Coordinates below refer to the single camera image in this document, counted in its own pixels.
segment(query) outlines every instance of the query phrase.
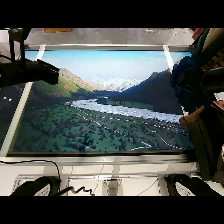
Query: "screen frame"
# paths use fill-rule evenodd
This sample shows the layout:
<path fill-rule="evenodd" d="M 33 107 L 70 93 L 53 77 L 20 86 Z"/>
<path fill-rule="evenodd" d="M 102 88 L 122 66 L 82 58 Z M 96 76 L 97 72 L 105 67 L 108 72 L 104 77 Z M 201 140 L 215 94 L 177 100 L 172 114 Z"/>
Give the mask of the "screen frame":
<path fill-rule="evenodd" d="M 26 51 L 39 51 L 42 45 L 27 45 Z M 45 45 L 47 50 L 126 50 L 126 51 L 168 51 L 189 52 L 187 45 L 123 45 L 123 44 L 57 44 Z M 96 164 L 142 164 L 142 163 L 187 163 L 196 162 L 193 150 L 153 150 L 148 152 L 91 152 L 91 153 L 38 153 L 10 152 L 4 161 L 53 160 L 59 165 L 96 165 Z"/>

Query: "display screen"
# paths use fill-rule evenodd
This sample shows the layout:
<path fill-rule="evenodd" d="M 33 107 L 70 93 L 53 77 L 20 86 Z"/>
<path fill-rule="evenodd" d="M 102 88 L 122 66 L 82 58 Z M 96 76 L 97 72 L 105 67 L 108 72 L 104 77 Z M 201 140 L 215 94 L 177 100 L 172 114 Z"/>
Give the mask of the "display screen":
<path fill-rule="evenodd" d="M 171 52 L 174 63 L 189 55 Z M 33 83 L 11 152 L 193 149 L 163 51 L 52 50 L 41 60 L 60 68 L 59 83 Z"/>

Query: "person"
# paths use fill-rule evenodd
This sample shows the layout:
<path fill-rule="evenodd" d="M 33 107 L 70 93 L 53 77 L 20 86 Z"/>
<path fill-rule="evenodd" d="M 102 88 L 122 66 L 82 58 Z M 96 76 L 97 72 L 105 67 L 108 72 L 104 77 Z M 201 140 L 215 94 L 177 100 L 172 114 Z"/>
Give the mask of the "person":
<path fill-rule="evenodd" d="M 218 107 L 220 107 L 222 110 L 224 110 L 224 101 L 213 101 Z M 181 125 L 184 125 L 185 127 L 188 127 L 192 123 L 194 123 L 197 120 L 200 120 L 200 114 L 204 111 L 205 106 L 202 105 L 197 110 L 195 110 L 193 113 L 187 116 L 183 116 L 179 119 L 179 122 Z"/>

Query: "brown object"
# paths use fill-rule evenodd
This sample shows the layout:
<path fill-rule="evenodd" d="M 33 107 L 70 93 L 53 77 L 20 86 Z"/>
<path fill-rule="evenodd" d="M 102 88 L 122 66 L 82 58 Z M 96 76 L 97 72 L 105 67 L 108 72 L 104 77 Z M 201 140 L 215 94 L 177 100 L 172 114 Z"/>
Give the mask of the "brown object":
<path fill-rule="evenodd" d="M 71 32 L 72 28 L 44 28 L 44 33 Z"/>

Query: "sky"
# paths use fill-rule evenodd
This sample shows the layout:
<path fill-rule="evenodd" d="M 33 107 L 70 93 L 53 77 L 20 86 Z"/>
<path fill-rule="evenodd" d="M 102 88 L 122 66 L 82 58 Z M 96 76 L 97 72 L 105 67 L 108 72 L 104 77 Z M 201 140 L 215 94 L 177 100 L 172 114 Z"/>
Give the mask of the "sky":
<path fill-rule="evenodd" d="M 27 51 L 26 57 L 35 60 L 38 51 Z M 171 52 L 173 62 L 189 52 Z M 84 80 L 103 81 L 111 78 L 143 81 L 153 72 L 168 68 L 163 51 L 52 50 L 42 57 L 58 68 L 65 68 Z"/>

